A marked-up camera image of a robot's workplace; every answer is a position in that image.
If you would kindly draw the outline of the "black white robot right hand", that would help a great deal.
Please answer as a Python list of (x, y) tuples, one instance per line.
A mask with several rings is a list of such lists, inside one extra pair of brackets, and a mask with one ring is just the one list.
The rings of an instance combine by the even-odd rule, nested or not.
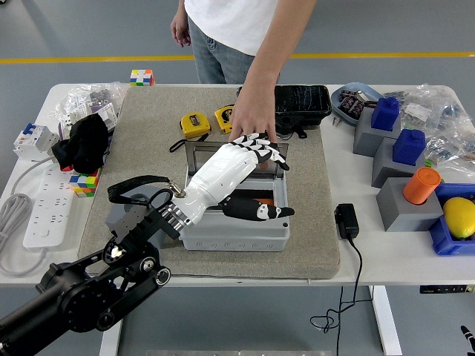
[(467, 353), (467, 356), (475, 355), (475, 337), (472, 332), (466, 326), (460, 326), (461, 332), (471, 347), (471, 351)]

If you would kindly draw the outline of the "person's right hand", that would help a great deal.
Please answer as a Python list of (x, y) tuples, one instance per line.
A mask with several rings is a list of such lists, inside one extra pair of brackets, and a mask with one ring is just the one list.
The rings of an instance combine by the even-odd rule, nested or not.
[(174, 42), (180, 47), (188, 47), (191, 45), (188, 15), (184, 9), (178, 9), (171, 21), (171, 36)]

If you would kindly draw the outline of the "person's left hand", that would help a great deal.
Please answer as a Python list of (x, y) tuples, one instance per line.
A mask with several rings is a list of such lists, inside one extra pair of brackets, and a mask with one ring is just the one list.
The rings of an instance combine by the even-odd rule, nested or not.
[(253, 133), (267, 133), (277, 142), (275, 130), (275, 86), (245, 84), (232, 110), (232, 132), (229, 141)]

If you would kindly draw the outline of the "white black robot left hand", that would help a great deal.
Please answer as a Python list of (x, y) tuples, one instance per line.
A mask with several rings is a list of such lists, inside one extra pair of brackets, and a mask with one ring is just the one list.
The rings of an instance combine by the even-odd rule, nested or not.
[(191, 178), (185, 196), (173, 198), (171, 206), (183, 215), (184, 225), (196, 225), (207, 208), (220, 206), (227, 217), (266, 221), (295, 214), (289, 207), (276, 207), (254, 199), (233, 197), (232, 192), (261, 163), (271, 160), (287, 171), (286, 158), (266, 133), (251, 133), (222, 145)]

